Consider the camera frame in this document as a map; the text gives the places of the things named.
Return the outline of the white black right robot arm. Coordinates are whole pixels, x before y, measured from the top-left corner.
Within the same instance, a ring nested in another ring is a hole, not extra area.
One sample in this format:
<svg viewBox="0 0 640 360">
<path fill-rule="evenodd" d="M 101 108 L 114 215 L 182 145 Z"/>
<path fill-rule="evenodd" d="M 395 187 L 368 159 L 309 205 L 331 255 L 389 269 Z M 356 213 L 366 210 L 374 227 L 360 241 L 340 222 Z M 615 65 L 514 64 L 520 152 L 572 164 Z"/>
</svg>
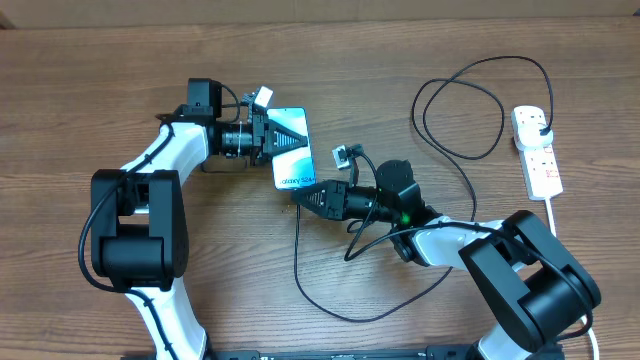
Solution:
<svg viewBox="0 0 640 360">
<path fill-rule="evenodd" d="M 404 261 L 470 274 L 497 323 L 473 344 L 428 347 L 429 358 L 561 359 L 561 341 L 591 332 L 599 288 L 534 213 L 455 221 L 424 202 L 408 161 L 384 162 L 375 180 L 326 180 L 292 199 L 328 220 L 388 223 L 386 237 Z"/>
</svg>

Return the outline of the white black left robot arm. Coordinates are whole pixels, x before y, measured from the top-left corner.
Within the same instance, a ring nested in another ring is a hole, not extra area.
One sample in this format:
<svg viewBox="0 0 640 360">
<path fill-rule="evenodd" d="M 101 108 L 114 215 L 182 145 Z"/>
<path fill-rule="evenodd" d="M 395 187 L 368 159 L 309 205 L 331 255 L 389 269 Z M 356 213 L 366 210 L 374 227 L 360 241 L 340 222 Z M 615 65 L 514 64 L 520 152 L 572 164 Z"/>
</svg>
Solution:
<svg viewBox="0 0 640 360">
<path fill-rule="evenodd" d="M 213 359 L 216 353 L 186 291 L 189 234 L 182 187 L 212 156 L 269 164 L 279 190 L 315 181 L 311 136 L 302 107 L 273 108 L 266 86 L 235 96 L 228 86 L 191 78 L 187 100 L 159 115 L 157 138 L 119 169 L 91 179 L 91 212 L 81 231 L 79 267 L 88 282 L 125 295 L 155 345 L 155 359 Z"/>
</svg>

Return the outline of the white charger plug adapter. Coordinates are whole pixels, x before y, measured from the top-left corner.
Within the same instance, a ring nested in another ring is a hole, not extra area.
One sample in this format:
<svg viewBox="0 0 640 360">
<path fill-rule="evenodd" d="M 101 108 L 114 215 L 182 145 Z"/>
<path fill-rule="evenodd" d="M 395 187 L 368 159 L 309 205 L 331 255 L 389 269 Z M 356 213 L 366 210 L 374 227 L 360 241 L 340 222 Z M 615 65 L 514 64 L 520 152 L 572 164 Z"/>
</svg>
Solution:
<svg viewBox="0 0 640 360">
<path fill-rule="evenodd" d="M 554 132 L 549 130 L 546 134 L 542 131 L 546 125 L 539 122 L 525 124 L 517 122 L 514 125 L 514 142 L 519 151 L 528 151 L 551 145 L 554 141 Z"/>
</svg>

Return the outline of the white power strip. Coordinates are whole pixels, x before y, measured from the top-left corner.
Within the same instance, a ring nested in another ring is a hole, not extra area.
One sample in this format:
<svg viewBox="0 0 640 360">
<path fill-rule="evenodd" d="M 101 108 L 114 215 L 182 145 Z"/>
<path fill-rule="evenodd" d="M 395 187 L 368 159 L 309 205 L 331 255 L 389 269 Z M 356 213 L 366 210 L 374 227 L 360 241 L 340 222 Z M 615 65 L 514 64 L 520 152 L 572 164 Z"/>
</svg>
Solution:
<svg viewBox="0 0 640 360">
<path fill-rule="evenodd" d="M 547 121 L 542 109 L 530 106 L 517 106 L 511 112 L 511 122 L 530 124 L 543 123 L 547 127 Z M 519 151 L 520 162 L 523 170 L 527 194 L 530 200 L 549 200 L 563 192 L 558 164 L 551 145 L 528 151 Z"/>
</svg>

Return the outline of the blue Samsung Galaxy smartphone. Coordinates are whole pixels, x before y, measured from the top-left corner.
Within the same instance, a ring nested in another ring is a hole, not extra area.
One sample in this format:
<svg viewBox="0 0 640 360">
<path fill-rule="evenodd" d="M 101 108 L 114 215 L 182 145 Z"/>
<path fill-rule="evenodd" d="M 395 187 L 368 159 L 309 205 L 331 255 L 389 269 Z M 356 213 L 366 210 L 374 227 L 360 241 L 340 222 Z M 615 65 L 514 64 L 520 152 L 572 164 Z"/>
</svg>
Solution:
<svg viewBox="0 0 640 360">
<path fill-rule="evenodd" d="M 267 111 L 270 120 L 307 137 L 307 144 L 272 158 L 275 188 L 291 191 L 316 183 L 316 172 L 311 151 L 311 138 L 306 111 L 301 107 L 272 108 Z"/>
</svg>

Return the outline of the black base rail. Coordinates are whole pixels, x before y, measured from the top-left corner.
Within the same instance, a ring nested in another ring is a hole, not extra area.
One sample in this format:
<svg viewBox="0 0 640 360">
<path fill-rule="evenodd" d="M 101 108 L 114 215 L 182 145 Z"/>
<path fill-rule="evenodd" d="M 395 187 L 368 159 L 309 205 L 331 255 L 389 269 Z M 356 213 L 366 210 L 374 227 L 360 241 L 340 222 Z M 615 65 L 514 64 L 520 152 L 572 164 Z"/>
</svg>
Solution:
<svg viewBox="0 0 640 360">
<path fill-rule="evenodd" d="M 425 349 L 387 349 L 350 351 L 304 351 L 261 353 L 251 351 L 206 350 L 206 360 L 465 360 L 471 345 L 431 345 Z"/>
</svg>

